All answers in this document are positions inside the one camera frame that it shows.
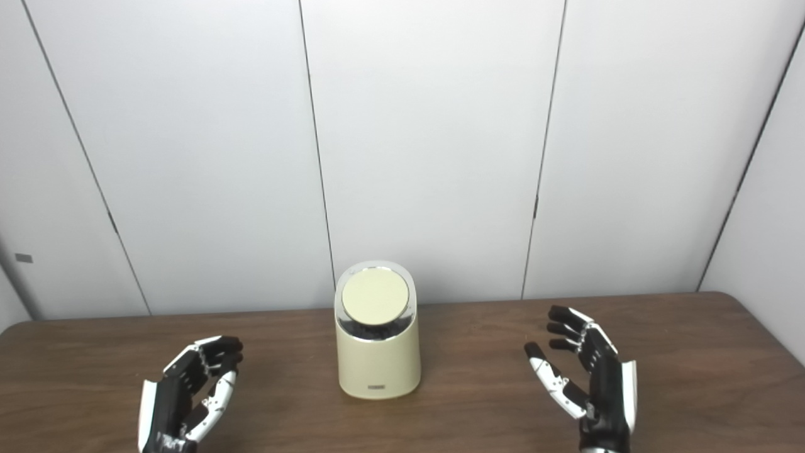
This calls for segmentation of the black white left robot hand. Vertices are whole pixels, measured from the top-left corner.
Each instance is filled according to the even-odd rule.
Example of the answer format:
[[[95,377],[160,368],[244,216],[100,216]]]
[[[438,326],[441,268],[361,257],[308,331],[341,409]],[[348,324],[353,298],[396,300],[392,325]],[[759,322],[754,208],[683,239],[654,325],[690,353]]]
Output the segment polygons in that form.
[[[146,379],[139,405],[138,450],[196,452],[230,404],[243,359],[238,337],[202,338],[184,347],[159,381]]]

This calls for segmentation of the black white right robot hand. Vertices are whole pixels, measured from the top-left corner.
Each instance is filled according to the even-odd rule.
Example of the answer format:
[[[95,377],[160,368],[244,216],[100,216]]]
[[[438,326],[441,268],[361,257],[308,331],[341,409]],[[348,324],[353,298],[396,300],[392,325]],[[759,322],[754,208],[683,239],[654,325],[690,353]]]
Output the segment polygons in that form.
[[[549,346],[577,356],[589,389],[564,376],[536,342],[527,342],[524,350],[549,396],[578,422],[579,451],[630,452],[638,411],[636,361],[622,361],[604,329],[584,313],[551,306],[547,316],[547,330],[558,335]]]

